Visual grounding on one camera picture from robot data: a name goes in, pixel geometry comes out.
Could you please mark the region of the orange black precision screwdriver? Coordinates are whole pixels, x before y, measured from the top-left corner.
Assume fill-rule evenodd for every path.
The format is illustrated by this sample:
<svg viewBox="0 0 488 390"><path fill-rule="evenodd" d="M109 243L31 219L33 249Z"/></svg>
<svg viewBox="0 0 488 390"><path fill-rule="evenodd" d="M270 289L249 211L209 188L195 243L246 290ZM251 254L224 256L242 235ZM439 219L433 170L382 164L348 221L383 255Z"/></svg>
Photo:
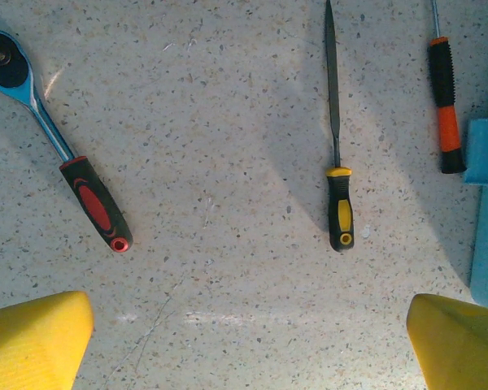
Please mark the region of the orange black precision screwdriver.
<svg viewBox="0 0 488 390"><path fill-rule="evenodd" d="M434 39L428 50L429 74L438 119L441 171L457 174L466 171L460 130L455 111L455 79L448 38L441 34L437 0L430 0Z"/></svg>

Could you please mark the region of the black yellow handled file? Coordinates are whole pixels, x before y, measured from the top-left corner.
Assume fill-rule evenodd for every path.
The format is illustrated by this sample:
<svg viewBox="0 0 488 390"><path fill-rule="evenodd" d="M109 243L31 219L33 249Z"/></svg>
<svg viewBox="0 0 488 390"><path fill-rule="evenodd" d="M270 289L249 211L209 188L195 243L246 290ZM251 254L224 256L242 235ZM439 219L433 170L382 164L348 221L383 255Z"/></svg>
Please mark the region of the black yellow handled file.
<svg viewBox="0 0 488 390"><path fill-rule="evenodd" d="M338 52L331 0L325 2L325 54L329 124L333 140L333 167L326 171L329 184L329 242L335 251L342 252L354 246L354 221L349 194L352 170L344 167L341 161Z"/></svg>

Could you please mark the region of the chrome ratchet wrench red grip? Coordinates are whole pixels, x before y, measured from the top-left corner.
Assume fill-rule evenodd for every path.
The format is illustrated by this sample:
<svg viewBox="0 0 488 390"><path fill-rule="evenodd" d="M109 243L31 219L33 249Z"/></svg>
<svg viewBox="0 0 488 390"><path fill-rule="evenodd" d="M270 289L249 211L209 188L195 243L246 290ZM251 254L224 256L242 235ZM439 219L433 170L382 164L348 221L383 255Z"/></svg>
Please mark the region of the chrome ratchet wrench red grip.
<svg viewBox="0 0 488 390"><path fill-rule="evenodd" d="M77 157L44 107L32 65L19 42L0 30L0 92L33 114L63 164L64 179L98 234L117 253L127 251L133 236L115 199L85 156Z"/></svg>

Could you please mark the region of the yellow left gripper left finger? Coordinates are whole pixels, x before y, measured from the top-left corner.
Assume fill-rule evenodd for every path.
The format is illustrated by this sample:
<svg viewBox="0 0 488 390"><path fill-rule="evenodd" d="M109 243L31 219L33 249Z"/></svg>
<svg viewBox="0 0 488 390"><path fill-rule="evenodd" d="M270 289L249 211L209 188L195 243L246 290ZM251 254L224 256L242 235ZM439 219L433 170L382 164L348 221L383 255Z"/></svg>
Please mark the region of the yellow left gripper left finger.
<svg viewBox="0 0 488 390"><path fill-rule="evenodd" d="M0 309L0 390L72 390L94 329L86 292Z"/></svg>

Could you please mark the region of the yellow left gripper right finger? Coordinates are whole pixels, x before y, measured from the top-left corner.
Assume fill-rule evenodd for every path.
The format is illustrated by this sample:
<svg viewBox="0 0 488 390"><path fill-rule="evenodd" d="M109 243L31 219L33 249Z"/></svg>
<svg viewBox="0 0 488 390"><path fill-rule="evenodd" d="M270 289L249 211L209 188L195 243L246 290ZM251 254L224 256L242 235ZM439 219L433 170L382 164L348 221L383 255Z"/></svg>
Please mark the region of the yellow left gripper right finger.
<svg viewBox="0 0 488 390"><path fill-rule="evenodd" d="M488 308L417 294L406 326L428 390L488 390Z"/></svg>

